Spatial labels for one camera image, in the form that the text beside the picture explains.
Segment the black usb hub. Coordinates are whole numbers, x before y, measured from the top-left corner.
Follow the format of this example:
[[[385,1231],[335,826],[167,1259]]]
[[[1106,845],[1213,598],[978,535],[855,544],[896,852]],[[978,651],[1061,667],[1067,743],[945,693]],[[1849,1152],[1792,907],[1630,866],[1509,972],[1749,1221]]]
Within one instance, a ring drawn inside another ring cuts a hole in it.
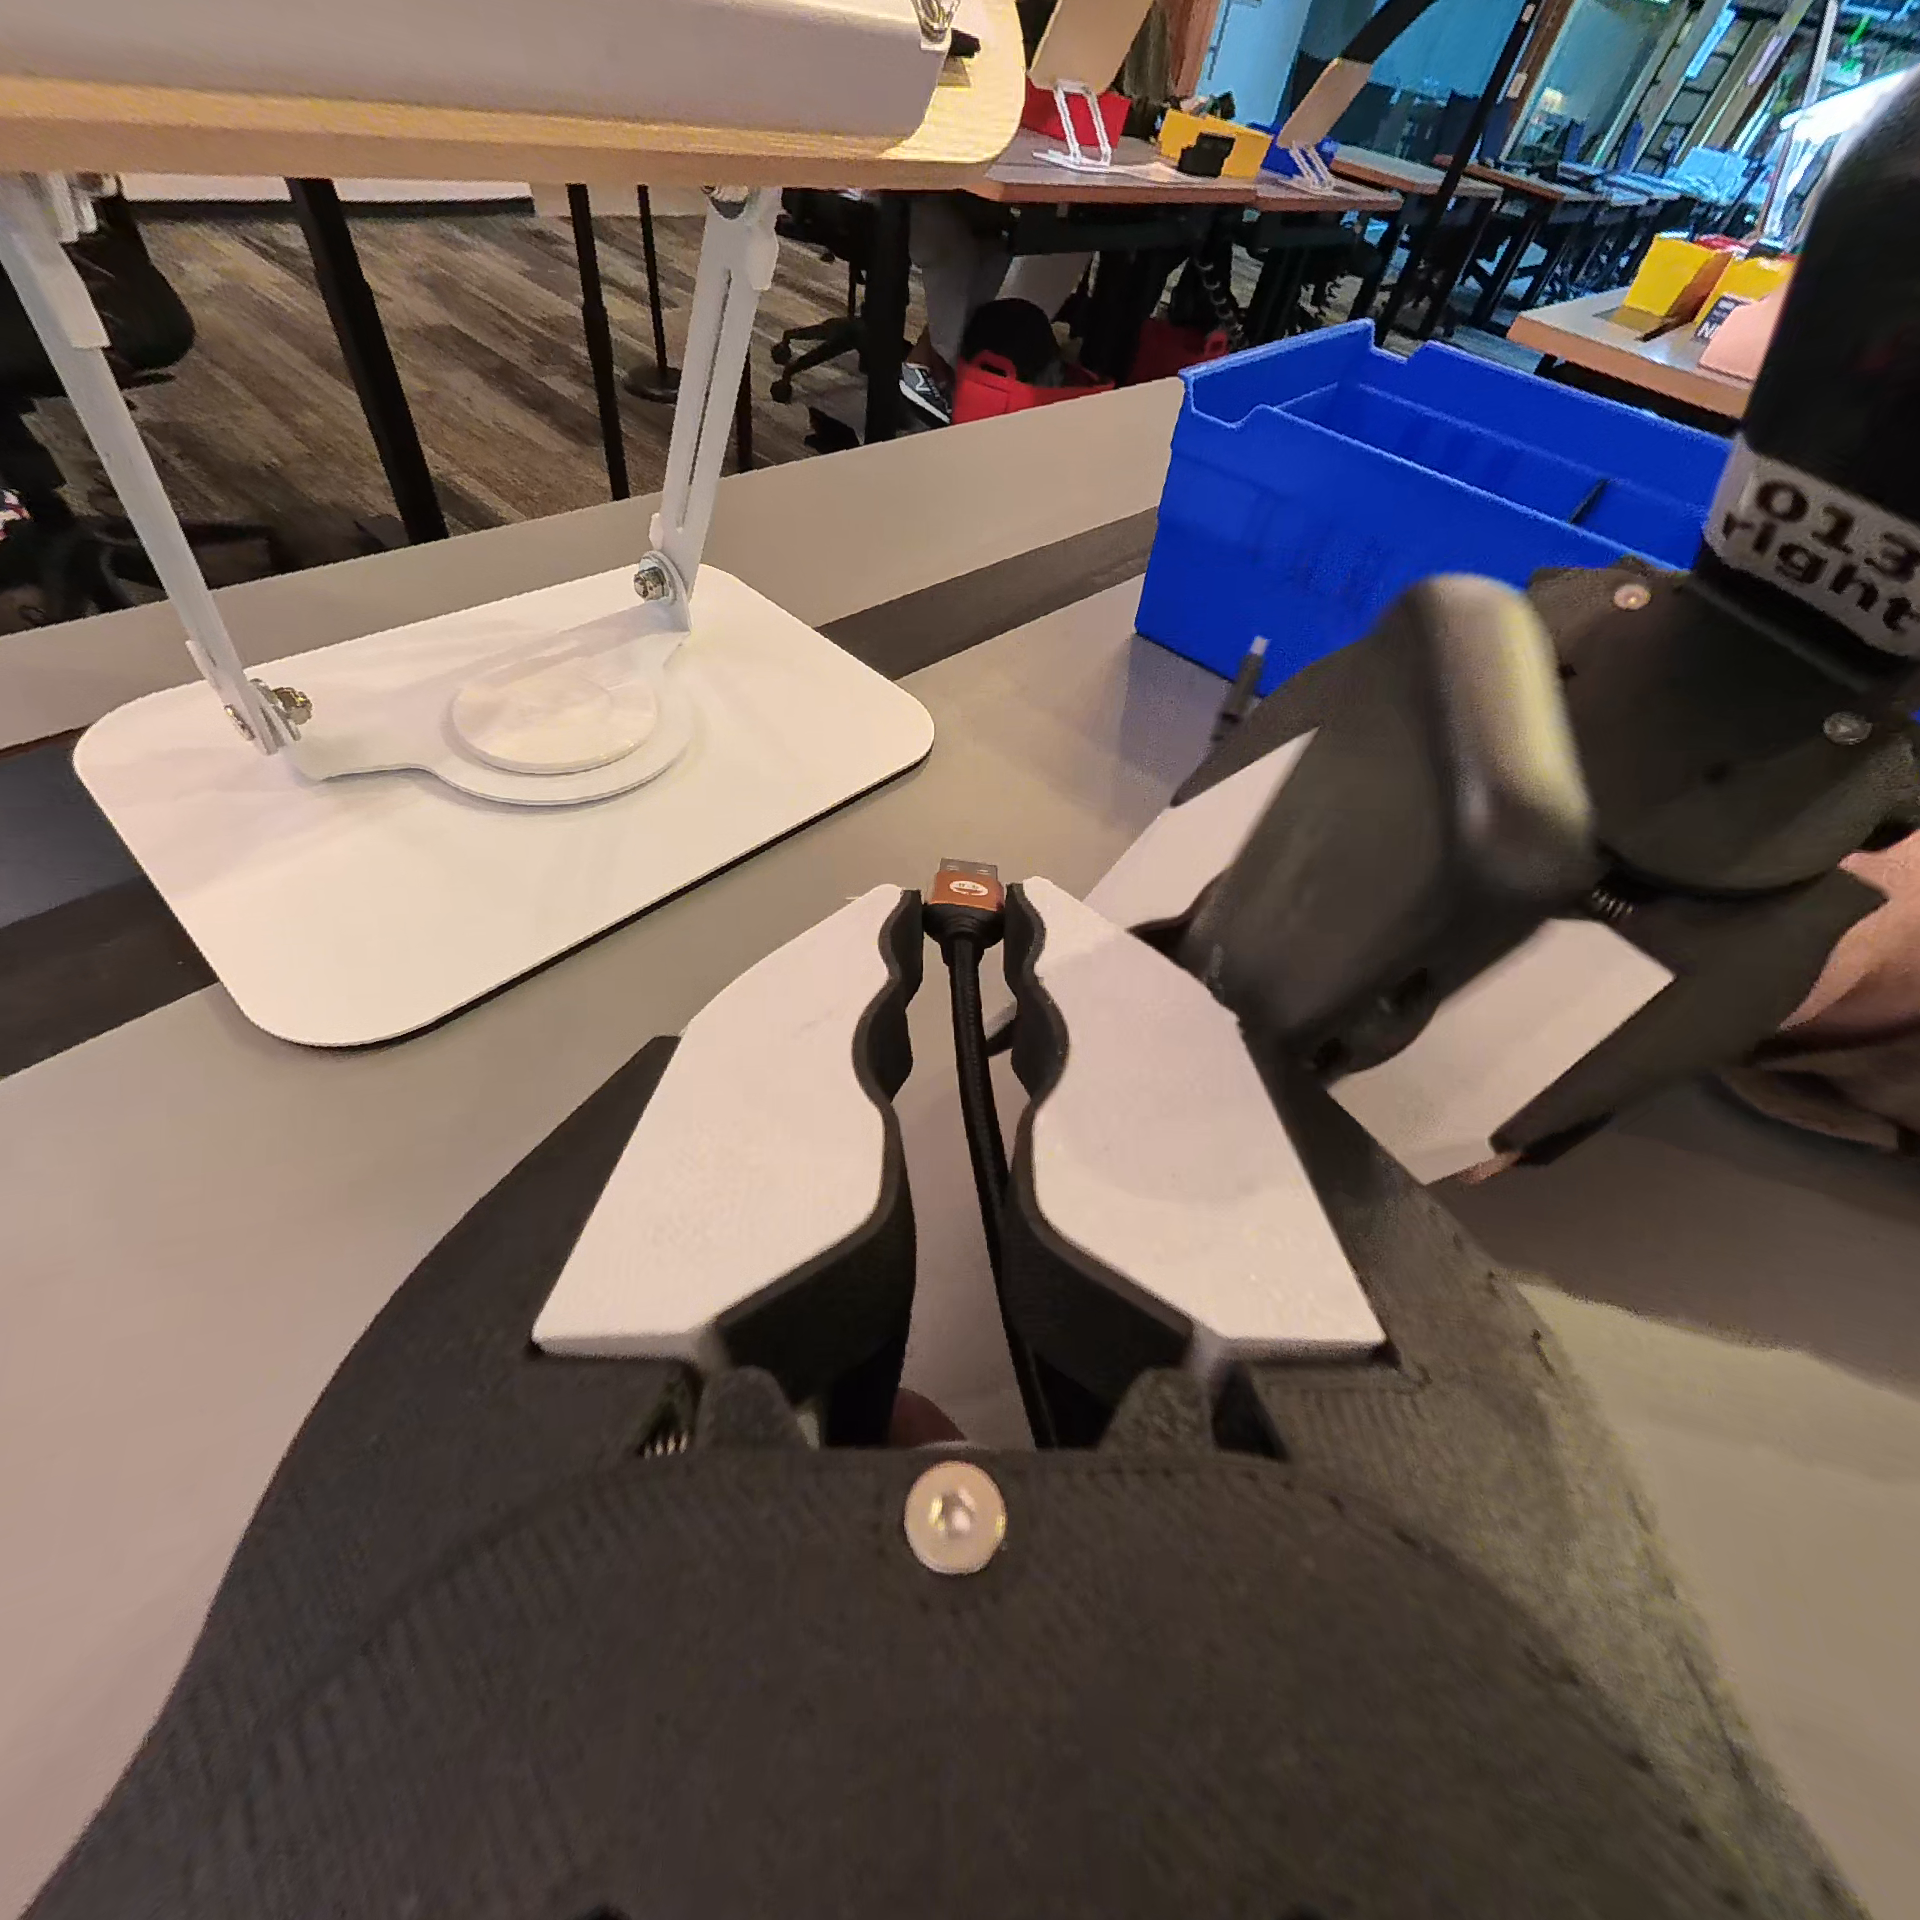
[[[1509,585],[1428,580],[1360,646],[1360,689],[1213,883],[1181,966],[1262,1077],[1403,1050],[1600,872],[1553,639]]]

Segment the black usb cable orange plugs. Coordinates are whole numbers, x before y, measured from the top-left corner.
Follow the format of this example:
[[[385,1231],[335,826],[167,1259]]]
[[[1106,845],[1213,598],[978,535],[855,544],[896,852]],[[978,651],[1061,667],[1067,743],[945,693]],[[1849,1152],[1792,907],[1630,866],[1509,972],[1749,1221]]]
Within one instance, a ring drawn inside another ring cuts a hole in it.
[[[1056,1447],[1039,1360],[1022,1339],[1002,1279],[1002,1205],[1009,1159],[999,1132],[991,1042],[980,996],[985,956],[1002,939],[1002,883],[998,866],[944,860],[922,905],[924,936],[941,949],[948,992],[948,1033],[956,1049],[956,1095],[972,1161],[999,1330],[1009,1348],[1022,1414],[1039,1450]]]

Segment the yellow parts bin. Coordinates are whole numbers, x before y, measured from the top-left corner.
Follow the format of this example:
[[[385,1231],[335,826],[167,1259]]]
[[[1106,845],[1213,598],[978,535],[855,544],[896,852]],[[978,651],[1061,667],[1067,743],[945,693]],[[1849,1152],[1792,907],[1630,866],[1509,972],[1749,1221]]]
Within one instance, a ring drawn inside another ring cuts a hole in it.
[[[1154,139],[1162,160],[1189,182],[1257,182],[1272,152],[1272,130],[1184,108],[1164,110]]]
[[[1661,231],[1638,261],[1638,273],[1619,298],[1632,327],[1701,327],[1718,301],[1754,305],[1787,285],[1796,254],[1749,249],[1726,238],[1686,238]]]

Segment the black office chair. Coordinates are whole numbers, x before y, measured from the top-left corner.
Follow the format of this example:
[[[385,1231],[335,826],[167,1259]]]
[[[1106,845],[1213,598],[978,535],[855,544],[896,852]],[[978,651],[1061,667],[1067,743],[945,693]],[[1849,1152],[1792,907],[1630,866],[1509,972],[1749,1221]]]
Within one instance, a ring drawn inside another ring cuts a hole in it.
[[[790,186],[780,197],[775,229],[780,242],[814,246],[827,262],[849,268],[844,307],[829,320],[780,332],[769,353],[775,366],[769,399],[789,406],[794,401],[801,374],[849,356],[857,361],[857,370],[867,370],[867,285],[875,249],[875,207],[844,186]]]

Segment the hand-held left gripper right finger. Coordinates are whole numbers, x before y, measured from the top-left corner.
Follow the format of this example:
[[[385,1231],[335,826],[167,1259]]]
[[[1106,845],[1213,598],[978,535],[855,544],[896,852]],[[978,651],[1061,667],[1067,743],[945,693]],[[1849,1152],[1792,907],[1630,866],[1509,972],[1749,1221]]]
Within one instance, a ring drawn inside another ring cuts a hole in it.
[[[1025,1095],[1002,1305],[1051,1438],[1101,1441],[1149,1374],[1214,1417],[1257,1371],[1378,1371],[1378,1311],[1237,1020],[1045,876],[1009,889],[1002,969]]]

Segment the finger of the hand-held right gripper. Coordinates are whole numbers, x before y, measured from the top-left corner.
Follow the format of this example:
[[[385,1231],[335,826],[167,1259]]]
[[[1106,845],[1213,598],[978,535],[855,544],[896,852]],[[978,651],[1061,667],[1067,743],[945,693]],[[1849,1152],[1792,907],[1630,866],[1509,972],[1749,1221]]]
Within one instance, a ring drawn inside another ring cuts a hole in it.
[[[1555,918],[1444,1000],[1402,1054],[1334,1083],[1333,1101],[1428,1187],[1513,1161],[1498,1127],[1671,984],[1607,925]]]
[[[1181,939],[1317,733],[1298,733],[1184,805],[1166,805],[1085,896],[1087,939]]]

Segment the tan board on stand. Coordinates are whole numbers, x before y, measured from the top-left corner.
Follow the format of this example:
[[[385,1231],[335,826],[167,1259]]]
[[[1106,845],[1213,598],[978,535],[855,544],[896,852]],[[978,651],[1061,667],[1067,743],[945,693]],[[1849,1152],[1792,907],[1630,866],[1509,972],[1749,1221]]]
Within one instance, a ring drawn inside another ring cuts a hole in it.
[[[1277,124],[1269,149],[1269,171],[1305,193],[1333,193],[1333,162],[1323,145],[1333,139],[1339,116],[1368,88],[1378,59],[1429,11],[1434,4],[1381,4],[1355,37],[1313,80],[1309,93]]]
[[[1085,88],[1101,95],[1112,88],[1126,55],[1150,12],[1150,4],[1048,4],[1048,21],[1033,33],[1033,44],[1025,62],[1025,80],[1056,88],[1067,116],[1067,88]],[[1067,143],[1041,152],[1051,165],[1077,174],[1112,171],[1112,145],[1078,145],[1073,127]]]

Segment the blue plastic bin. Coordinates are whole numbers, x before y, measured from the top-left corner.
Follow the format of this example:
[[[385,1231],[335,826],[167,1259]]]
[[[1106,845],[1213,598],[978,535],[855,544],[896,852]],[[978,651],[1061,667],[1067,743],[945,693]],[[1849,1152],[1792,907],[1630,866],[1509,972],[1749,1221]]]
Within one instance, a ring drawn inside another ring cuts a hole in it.
[[[1411,585],[1642,556],[1686,571],[1715,434],[1450,345],[1340,324],[1184,374],[1135,633],[1260,693],[1357,644]]]

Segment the person's right hand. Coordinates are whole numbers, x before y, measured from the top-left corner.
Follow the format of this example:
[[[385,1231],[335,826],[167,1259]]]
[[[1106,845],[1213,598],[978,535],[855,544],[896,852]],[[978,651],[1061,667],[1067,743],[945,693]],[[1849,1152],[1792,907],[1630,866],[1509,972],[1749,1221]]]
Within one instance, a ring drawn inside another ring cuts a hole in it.
[[[1918,1030],[1918,831],[1886,852],[1857,852],[1840,870],[1881,905],[1840,936],[1785,1034],[1881,1044]]]

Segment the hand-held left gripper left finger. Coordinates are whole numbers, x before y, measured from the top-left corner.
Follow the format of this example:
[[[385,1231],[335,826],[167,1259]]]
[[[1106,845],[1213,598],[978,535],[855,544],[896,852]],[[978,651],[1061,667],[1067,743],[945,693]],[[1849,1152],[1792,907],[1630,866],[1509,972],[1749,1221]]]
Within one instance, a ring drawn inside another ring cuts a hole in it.
[[[532,1341],[769,1374],[829,1442],[891,1426],[918,1290],[896,1095],[922,896],[875,887],[688,1022]]]

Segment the black stanchion post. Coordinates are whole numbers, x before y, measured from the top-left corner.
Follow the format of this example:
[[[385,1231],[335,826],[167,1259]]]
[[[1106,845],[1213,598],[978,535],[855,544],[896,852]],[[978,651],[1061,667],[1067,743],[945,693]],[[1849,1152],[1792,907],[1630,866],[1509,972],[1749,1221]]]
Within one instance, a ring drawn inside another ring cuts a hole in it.
[[[650,361],[636,365],[627,374],[627,385],[642,401],[675,401],[681,391],[681,370],[669,356],[669,305],[661,290],[661,262],[659,262],[659,225],[652,215],[650,186],[636,186],[636,234],[642,254],[642,288],[644,288],[644,315],[650,315]]]

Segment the white book stand wooden board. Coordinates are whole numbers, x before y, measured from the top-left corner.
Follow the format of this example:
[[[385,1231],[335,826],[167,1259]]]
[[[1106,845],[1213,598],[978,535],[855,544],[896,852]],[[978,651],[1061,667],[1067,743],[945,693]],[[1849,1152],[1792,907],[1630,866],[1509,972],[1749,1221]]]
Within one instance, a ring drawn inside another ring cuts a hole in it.
[[[98,720],[75,769],[255,1030],[409,1038],[924,762],[914,695],[701,552],[780,190],[972,185],[1019,130],[1014,6],[953,4],[948,30],[900,137],[2,74],[2,273],[202,683]],[[701,197],[669,475],[632,566],[268,666],[234,646],[69,246],[82,174],[273,165]]]

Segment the printed instruction sheet pad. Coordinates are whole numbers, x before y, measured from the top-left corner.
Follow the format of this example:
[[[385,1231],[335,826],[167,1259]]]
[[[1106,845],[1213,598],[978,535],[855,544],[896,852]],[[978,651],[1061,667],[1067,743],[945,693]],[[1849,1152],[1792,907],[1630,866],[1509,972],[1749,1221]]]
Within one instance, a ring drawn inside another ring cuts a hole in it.
[[[2,74],[749,133],[918,130],[948,4],[2,4]]]

